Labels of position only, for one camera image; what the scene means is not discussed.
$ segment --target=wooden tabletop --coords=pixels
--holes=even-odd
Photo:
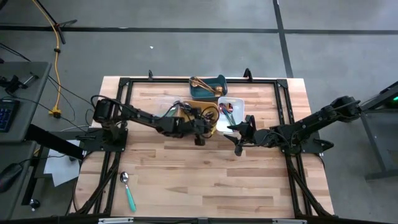
[[[104,77],[100,95],[115,98],[119,78]],[[311,113],[304,80],[287,80],[297,121]],[[135,83],[131,104],[156,113],[159,102],[171,96],[190,100],[188,85]],[[228,96],[244,100],[245,115],[255,116],[258,129],[279,125],[272,85],[228,84]],[[195,146],[191,136],[168,138],[131,121],[128,122],[128,129],[129,137],[126,150],[121,155],[119,173],[126,171],[130,176],[129,187],[137,212],[130,211],[125,188],[118,181],[112,216],[294,217],[285,158],[278,148],[244,148],[242,156],[238,157],[234,154],[233,143],[217,134],[206,140],[206,146]],[[81,168],[76,188],[78,208],[98,185],[103,156],[103,152],[92,153]],[[309,189],[324,208],[333,213],[321,160],[309,154],[302,157]],[[300,190],[298,195],[300,208],[304,212]]]

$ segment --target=computer mouse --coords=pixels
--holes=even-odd
[[[0,173],[0,193],[6,192],[22,172],[22,166],[17,163],[9,164]]]

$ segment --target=keyboard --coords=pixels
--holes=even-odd
[[[9,131],[18,106],[17,100],[0,100],[0,133]]]

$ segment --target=white paper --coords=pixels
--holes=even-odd
[[[79,146],[80,141],[68,140],[68,142]],[[49,156],[62,156],[55,150],[50,149]],[[54,186],[63,184],[79,176],[79,162],[77,159],[71,161],[68,156],[50,157],[47,159],[44,167],[44,174],[52,174]]]

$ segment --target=gray floor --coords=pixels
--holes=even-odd
[[[42,1],[59,21],[79,26],[271,28],[277,27],[271,0],[71,0]],[[395,0],[279,0],[286,29],[398,29]],[[30,1],[11,1],[0,22],[46,26]],[[88,99],[105,75],[207,75],[239,77],[249,67],[255,77],[286,77],[277,34],[92,33],[67,32],[61,46],[62,85]],[[365,100],[397,81],[398,35],[287,35],[295,78],[304,78],[312,111],[335,98]],[[1,31],[0,42],[35,61],[53,62],[51,32]],[[7,61],[20,59],[0,51]],[[56,91],[46,86],[41,103],[53,106]],[[85,124],[89,105],[71,100],[75,124]],[[61,101],[63,115],[72,111]],[[70,127],[40,108],[34,122],[48,130]],[[345,218],[398,222],[398,179],[366,182],[379,171],[360,121],[336,123],[321,131],[335,143],[325,153],[326,175],[335,213]],[[25,208],[14,217],[63,215],[71,183],[35,192],[42,208]]]

